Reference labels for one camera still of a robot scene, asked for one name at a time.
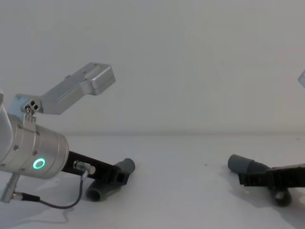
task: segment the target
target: white table surface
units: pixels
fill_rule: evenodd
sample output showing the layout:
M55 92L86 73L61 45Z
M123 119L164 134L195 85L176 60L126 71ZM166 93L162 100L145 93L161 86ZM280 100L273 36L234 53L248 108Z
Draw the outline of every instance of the white table surface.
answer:
M136 171L105 202L70 210L38 203L0 204L1 229L304 229L305 192L273 206L264 188L244 188L227 168L231 154L269 166L305 162L305 136L72 136L73 151L115 164L134 159ZM0 174L4 188L9 174ZM91 183L86 180L85 188ZM17 190L57 204L77 197L79 177L23 177Z

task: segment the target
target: black cable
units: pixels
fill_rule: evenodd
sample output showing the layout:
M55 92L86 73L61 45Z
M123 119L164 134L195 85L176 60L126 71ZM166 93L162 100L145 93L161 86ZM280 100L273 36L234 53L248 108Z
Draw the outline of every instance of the black cable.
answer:
M30 194L27 194L27 193L21 193L21 195L22 195L21 200L38 202L38 203L44 204L44 205L46 205L48 207L51 207L51 208L69 209L69 208L72 208L75 205L77 205L79 203L79 201L81 200L83 182L84 182L83 180L81 180L81 182L80 182L80 192L79 192L79 195L77 197L77 200L73 204L70 204L70 205L67 205L67 206L57 206L57 205L54 205L54 204L50 204L46 201L41 200L39 196L33 196L33 195L30 195Z
M44 204L48 207L51 207L51 208L57 208L57 209L69 209L69 208L72 208L74 207L75 205L78 204L78 202L81 200L81 196L82 196L82 185L83 185L83 180L81 180L80 182L80 192L79 192L79 195L77 197L77 200L73 203L73 204L70 204L70 205L67 205L67 206L57 206L57 205L54 205L54 204L50 204L46 201L43 201L43 200L40 200L39 203L41 204Z

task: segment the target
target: circular light indicator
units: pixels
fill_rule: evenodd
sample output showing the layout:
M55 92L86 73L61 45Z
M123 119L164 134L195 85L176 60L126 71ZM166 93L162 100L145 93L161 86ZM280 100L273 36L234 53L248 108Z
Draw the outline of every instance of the circular light indicator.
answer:
M45 164L46 164L46 161L43 158L38 158L36 161L34 161L33 168L41 169L44 167Z

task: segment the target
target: silver cylindrical housing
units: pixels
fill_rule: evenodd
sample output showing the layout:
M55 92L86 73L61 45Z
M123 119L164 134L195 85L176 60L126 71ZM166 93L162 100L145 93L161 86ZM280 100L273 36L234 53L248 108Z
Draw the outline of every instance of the silver cylindrical housing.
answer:
M50 129L36 125L36 131L23 128L20 120L9 114L13 144L0 161L0 170L24 176L48 179L64 167L69 146L66 138Z

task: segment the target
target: green led ring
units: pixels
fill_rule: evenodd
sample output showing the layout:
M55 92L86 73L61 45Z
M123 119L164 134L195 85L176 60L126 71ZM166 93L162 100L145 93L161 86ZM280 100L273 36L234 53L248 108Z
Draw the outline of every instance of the green led ring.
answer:
M33 163L33 168L34 169L41 169L42 167L44 167L46 164L46 161L43 159L43 158L38 158L36 161L34 161Z

